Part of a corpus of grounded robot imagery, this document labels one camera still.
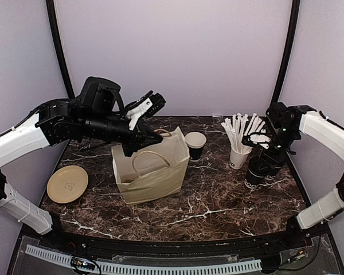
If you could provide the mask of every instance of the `white wall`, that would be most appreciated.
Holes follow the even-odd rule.
[[[66,97],[45,1],[0,1],[0,133],[44,101]],[[37,151],[2,169],[38,204],[63,146]],[[0,275],[6,274],[21,224],[0,211]]]
[[[150,89],[159,115],[264,114],[279,71],[290,0],[56,1],[79,94],[88,76],[122,87],[125,103]]]
[[[280,101],[307,104],[344,126],[344,1],[301,1]],[[311,138],[295,142],[294,164],[315,202],[334,188],[344,164]],[[330,223],[344,261],[344,213]]]

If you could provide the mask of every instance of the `white paper cup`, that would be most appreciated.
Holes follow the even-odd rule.
[[[246,154],[241,154],[236,152],[232,147],[230,149],[230,158],[229,158],[229,166],[233,169],[239,170],[242,168],[243,164],[245,163],[248,155],[251,153],[252,148]]]
[[[192,162],[197,162],[201,159],[204,145],[206,143],[206,137],[202,133],[191,132],[185,136],[185,140],[189,147],[190,160]]]

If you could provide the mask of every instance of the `paper bag handle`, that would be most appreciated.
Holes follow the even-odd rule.
[[[169,136],[172,136],[171,132],[164,130],[164,129],[155,129],[154,132],[158,133],[158,132],[164,132],[164,133],[168,133]]]
[[[159,156],[161,159],[163,159],[163,161],[167,164],[168,167],[171,166],[170,163],[168,162],[168,160],[167,160],[164,156],[160,155],[159,153],[156,153],[156,152],[153,152],[153,151],[143,151],[143,152],[140,152],[140,153],[138,153],[138,154],[133,158],[132,163],[131,163],[131,164],[132,164],[132,169],[134,169],[134,172],[137,173],[139,177],[140,177],[140,173],[139,173],[138,170],[136,170],[136,168],[135,168],[135,159],[136,159],[138,156],[143,155],[143,154],[153,154],[153,155]]]

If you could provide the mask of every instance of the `black cable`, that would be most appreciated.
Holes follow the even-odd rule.
[[[67,67],[67,63],[64,56],[64,51],[62,49],[60,31],[58,30],[56,11],[53,0],[46,0],[48,20],[50,23],[53,45],[55,47],[57,62],[60,67],[62,80],[65,84],[65,89],[67,90],[70,99],[75,98],[73,86],[71,84],[70,75]]]
[[[79,274],[79,275],[85,275],[85,274],[90,274],[91,272],[85,272],[85,271],[82,271],[80,270],[76,265],[74,266],[71,266],[72,268],[74,268],[76,270],[76,274]]]
[[[322,111],[319,111],[319,114],[322,116],[323,119],[325,119],[326,121],[328,121],[329,123],[331,123],[332,125],[337,126],[338,128],[340,128],[341,130],[344,131],[344,127],[340,126],[338,123],[332,121],[331,119],[327,119],[326,116],[324,115],[324,113]]]
[[[279,100],[280,92],[282,91],[284,79],[286,77],[287,68],[289,64],[289,59],[291,57],[294,35],[296,32],[296,26],[297,26],[298,14],[299,14],[299,4],[300,4],[300,0],[292,0],[292,10],[291,10],[291,17],[289,20],[286,45],[284,47],[282,63],[280,64],[280,69],[277,76],[277,80],[276,80],[276,84],[275,84],[275,88],[274,88],[273,96],[271,98],[270,105]]]
[[[338,216],[339,214],[341,214],[341,213],[343,213],[343,212],[344,212],[344,208],[338,210],[334,215],[332,215],[332,216],[330,217],[330,220],[332,221],[336,216]]]
[[[295,269],[280,268],[281,266],[290,263],[290,262],[286,261],[286,262],[282,263],[281,265],[279,265],[279,266],[277,266],[277,267],[267,268],[267,267],[265,267],[265,266],[262,266],[263,270],[274,270],[274,271],[277,271],[277,270],[282,270],[282,271],[299,271],[299,270],[302,270],[302,269],[308,267],[309,265],[311,265],[311,264],[315,261],[315,259],[317,258],[318,254],[319,254],[320,245],[321,245],[321,236],[322,236],[322,233],[321,233],[321,225],[320,225],[320,227],[319,227],[319,241],[318,241],[318,244],[317,244],[316,253],[315,253],[315,255],[313,256],[313,258],[311,259],[311,261],[309,261],[308,263],[306,263],[304,266],[302,266],[302,267],[300,267],[300,268],[295,268]]]
[[[79,255],[79,254],[76,254],[76,253],[71,253],[71,252],[67,252],[67,251],[65,251],[65,250],[61,250],[61,249],[59,249],[59,248],[53,246],[53,245],[52,245],[46,238],[44,238],[44,237],[41,237],[41,239],[44,240],[46,243],[48,243],[53,249],[56,249],[56,250],[58,250],[58,251],[60,251],[60,252],[62,252],[62,253],[70,254],[71,256],[75,256],[75,257],[78,257],[78,258],[82,258],[82,259],[85,259],[85,260],[91,262],[92,264],[94,264],[95,266],[97,266],[97,269],[98,269],[98,271],[99,271],[99,272],[98,272],[98,275],[102,275],[101,267],[99,266],[99,264],[97,264],[96,261],[94,261],[94,260],[92,260],[92,259],[90,259],[90,258],[88,258],[88,257],[86,257],[86,256],[82,256],[82,255]]]
[[[51,102],[53,101],[56,101],[58,99],[54,99],[54,100],[50,100],[50,101],[47,101],[45,103],[42,103],[41,105],[35,107],[35,109],[33,109],[32,111],[29,112],[29,114],[24,118],[22,119],[17,125],[14,126],[14,129],[15,128],[18,128],[20,125],[22,125],[28,118],[30,118],[31,116],[33,116],[36,112],[38,112],[40,109],[42,109],[44,106],[46,106],[47,104],[50,104]],[[8,129],[6,130],[5,132],[2,132],[0,133],[0,138],[3,136],[3,135],[6,135],[7,133],[10,133],[13,129]]]

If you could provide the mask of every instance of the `logo on cup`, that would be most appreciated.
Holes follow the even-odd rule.
[[[74,186],[75,186],[75,183],[67,182],[65,184],[65,189],[69,189],[71,191],[71,190],[73,190]]]

